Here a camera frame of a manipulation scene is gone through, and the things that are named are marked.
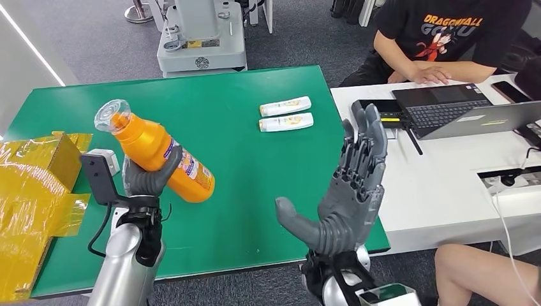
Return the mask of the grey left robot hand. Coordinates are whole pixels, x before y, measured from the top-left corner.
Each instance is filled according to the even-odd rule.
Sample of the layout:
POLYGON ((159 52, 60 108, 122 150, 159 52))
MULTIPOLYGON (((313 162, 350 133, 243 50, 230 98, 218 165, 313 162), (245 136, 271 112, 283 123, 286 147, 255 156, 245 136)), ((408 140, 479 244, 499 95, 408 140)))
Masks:
POLYGON ((169 158, 159 170, 146 171, 125 155, 122 164, 122 182, 126 195, 160 196, 181 159, 182 146, 174 146, 169 158))

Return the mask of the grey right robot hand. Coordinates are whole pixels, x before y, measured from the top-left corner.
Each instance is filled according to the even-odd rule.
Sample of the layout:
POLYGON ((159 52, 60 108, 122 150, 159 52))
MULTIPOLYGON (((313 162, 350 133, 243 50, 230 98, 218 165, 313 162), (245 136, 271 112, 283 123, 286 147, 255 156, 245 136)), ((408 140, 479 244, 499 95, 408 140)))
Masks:
POLYGON ((347 119, 337 168, 321 202, 318 221, 297 213, 285 197, 275 200, 278 223, 317 254, 332 256, 364 245, 382 203, 388 140, 377 107, 354 103, 357 127, 347 119))

